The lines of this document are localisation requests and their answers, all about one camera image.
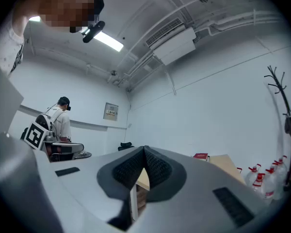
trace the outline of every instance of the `ceiling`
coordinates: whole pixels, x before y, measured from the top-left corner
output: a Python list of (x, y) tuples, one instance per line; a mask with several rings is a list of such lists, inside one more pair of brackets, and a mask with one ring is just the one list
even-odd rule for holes
[[(145, 44), (146, 40), (157, 29), (177, 17), (186, 27), (195, 28), (208, 20), (220, 20), (244, 12), (252, 12), (253, 9), (276, 10), (275, 6), (267, 0), (208, 0), (207, 2), (197, 0), (171, 13), (191, 1), (193, 0), (104, 0), (105, 8), (100, 15), (100, 20), (106, 23), (103, 31), (124, 44), (120, 52), (95, 39), (85, 44), (80, 33), (58, 32), (42, 22), (33, 21), (28, 24), (24, 33), (25, 38), (30, 39), (25, 50), (30, 51), (30, 54), (41, 55), (84, 69), (84, 72), (90, 69), (96, 76), (111, 83), (116, 81), (117, 84), (117, 81), (124, 77), (124, 73), (149, 53), (150, 48)], [(208, 37), (208, 34), (201, 32), (199, 36)], [(130, 87), (159, 66), (160, 63), (153, 59), (145, 68), (138, 71), (134, 79), (124, 79), (119, 86)], [(116, 76), (110, 76), (112, 70), (116, 70)]]

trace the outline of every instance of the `sleeve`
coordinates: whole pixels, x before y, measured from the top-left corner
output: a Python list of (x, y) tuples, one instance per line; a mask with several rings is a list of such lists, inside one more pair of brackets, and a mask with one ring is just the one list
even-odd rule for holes
[(70, 119), (66, 113), (63, 113), (62, 130), (60, 137), (67, 137), (71, 140)]

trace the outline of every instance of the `electrical panel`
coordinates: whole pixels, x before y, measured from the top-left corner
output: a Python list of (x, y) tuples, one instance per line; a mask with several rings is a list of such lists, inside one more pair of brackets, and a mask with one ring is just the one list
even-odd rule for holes
[(117, 121), (117, 113), (118, 113), (117, 105), (106, 103), (103, 119)]

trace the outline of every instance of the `black cap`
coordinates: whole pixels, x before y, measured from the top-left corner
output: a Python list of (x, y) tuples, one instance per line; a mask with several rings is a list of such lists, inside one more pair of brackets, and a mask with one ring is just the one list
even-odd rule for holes
[(105, 6), (105, 3), (103, 0), (94, 0), (94, 15), (100, 15), (104, 6)]
[(68, 106), (70, 105), (70, 100), (69, 100), (67, 97), (61, 97), (61, 98), (59, 99), (59, 101), (60, 101), (60, 100), (66, 102)]

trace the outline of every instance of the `water bottle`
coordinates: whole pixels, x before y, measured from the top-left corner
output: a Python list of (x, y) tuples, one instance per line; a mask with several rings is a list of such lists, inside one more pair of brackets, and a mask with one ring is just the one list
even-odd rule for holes
[(247, 184), (247, 186), (249, 186), (249, 187), (251, 187), (253, 182), (257, 179), (258, 170), (259, 170), (259, 169), (257, 169), (257, 166), (259, 166), (259, 168), (261, 167), (260, 164), (257, 164), (256, 166), (254, 166), (252, 168), (248, 167), (250, 169), (250, 172), (246, 175), (244, 181)]
[(283, 157), (279, 158), (279, 161), (275, 161), (275, 163), (277, 163), (277, 169), (276, 169), (276, 174), (277, 174), (277, 187), (276, 187), (276, 191), (274, 194), (274, 199), (275, 200), (279, 200), (283, 197), (284, 191), (283, 191), (283, 187), (284, 187), (284, 183), (286, 181), (286, 177), (287, 177), (287, 172), (288, 169), (286, 167), (286, 165), (283, 163)]
[(273, 196), (275, 190), (277, 188), (277, 175), (275, 172), (275, 168), (277, 167), (276, 163), (273, 163), (270, 169), (266, 169), (266, 175), (263, 181), (263, 188), (264, 188), (264, 200), (267, 204), (270, 204), (273, 200)]
[(251, 188), (257, 193), (257, 195), (263, 199), (265, 195), (263, 176), (265, 173), (258, 173), (256, 180), (252, 183)]

